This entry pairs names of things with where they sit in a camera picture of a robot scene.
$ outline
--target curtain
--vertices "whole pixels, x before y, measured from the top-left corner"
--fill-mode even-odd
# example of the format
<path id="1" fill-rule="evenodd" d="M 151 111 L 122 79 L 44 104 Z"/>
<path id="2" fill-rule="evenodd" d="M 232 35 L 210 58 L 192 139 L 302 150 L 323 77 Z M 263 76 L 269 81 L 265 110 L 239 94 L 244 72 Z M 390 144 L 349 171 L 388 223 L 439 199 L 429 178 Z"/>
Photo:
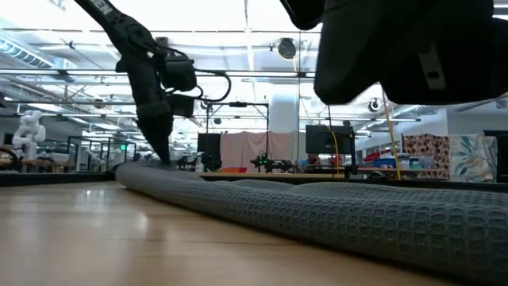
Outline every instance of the curtain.
<path id="1" fill-rule="evenodd" d="M 404 152 L 412 157 L 432 157 L 433 172 L 419 172 L 420 179 L 447 179 L 449 180 L 450 147 L 447 136 L 422 134 L 416 136 L 403 136 Z"/>
<path id="2" fill-rule="evenodd" d="M 292 160 L 292 133 L 268 133 L 268 158 Z M 257 172 L 250 160 L 256 159 L 267 149 L 267 133 L 223 133 L 221 136 L 222 167 L 246 167 L 247 172 Z"/>
<path id="3" fill-rule="evenodd" d="M 450 179 L 459 182 L 495 183 L 498 146 L 495 137 L 483 134 L 451 135 Z"/>

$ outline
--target black monitor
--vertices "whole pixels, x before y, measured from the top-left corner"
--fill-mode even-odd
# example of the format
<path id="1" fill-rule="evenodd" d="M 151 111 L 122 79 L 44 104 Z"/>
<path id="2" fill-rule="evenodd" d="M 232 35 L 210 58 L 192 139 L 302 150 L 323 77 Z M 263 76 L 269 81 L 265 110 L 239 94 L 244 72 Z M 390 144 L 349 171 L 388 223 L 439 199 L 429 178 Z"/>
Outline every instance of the black monitor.
<path id="1" fill-rule="evenodd" d="M 351 126 L 332 126 L 337 138 L 339 154 L 353 155 L 355 152 L 355 131 Z M 335 141 L 327 126 L 306 126 L 306 153 L 335 153 Z"/>
<path id="2" fill-rule="evenodd" d="M 6 133 L 4 138 L 3 138 L 3 144 L 4 145 L 12 145 L 13 144 L 13 138 L 14 138 L 14 134 Z"/>
<path id="3" fill-rule="evenodd" d="M 204 152 L 215 158 L 221 158 L 221 134 L 198 134 L 198 152 Z"/>

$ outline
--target textured cloth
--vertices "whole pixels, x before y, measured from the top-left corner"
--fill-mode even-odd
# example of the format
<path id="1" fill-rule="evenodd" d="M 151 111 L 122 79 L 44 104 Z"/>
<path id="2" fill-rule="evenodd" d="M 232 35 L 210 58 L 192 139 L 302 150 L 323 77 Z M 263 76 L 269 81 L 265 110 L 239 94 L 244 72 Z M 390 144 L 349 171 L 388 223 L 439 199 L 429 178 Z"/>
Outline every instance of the textured cloth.
<path id="1" fill-rule="evenodd" d="M 449 179 L 450 147 L 447 136 L 422 134 L 402 136 L 402 149 L 413 157 L 432 157 L 434 172 L 419 172 L 420 179 Z"/>
<path id="2" fill-rule="evenodd" d="M 206 182 L 123 164 L 126 187 L 221 218 L 334 249 L 454 276 L 508 281 L 508 195 L 373 184 Z"/>
<path id="3" fill-rule="evenodd" d="M 495 183 L 498 142 L 483 134 L 450 135 L 450 180 Z"/>

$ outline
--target black robotic arm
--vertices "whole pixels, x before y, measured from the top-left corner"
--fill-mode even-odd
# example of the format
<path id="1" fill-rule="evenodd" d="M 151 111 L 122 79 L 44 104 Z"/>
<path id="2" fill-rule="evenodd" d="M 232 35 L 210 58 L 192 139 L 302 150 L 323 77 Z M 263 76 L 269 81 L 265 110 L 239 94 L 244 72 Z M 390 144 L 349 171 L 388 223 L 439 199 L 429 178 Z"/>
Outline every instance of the black robotic arm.
<path id="1" fill-rule="evenodd" d="M 121 53 L 117 72 L 127 72 L 137 106 L 137 124 L 160 159 L 169 161 L 173 115 L 190 117 L 194 100 L 173 91 L 197 86 L 193 61 L 163 46 L 139 22 L 120 12 L 108 0 L 75 0 L 107 33 Z"/>

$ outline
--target patterned cloth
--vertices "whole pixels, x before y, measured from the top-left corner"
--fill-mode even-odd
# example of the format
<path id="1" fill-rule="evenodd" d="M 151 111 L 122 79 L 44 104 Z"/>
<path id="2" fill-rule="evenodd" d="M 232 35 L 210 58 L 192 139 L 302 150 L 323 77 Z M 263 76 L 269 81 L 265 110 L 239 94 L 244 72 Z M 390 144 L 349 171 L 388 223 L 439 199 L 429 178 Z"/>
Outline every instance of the patterned cloth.
<path id="1" fill-rule="evenodd" d="M 483 134 L 451 135 L 450 180 L 495 183 L 498 147 L 495 137 Z"/>
<path id="2" fill-rule="evenodd" d="M 403 136 L 403 149 L 412 157 L 433 157 L 435 172 L 419 172 L 418 179 L 449 179 L 448 137 L 422 134 Z"/>

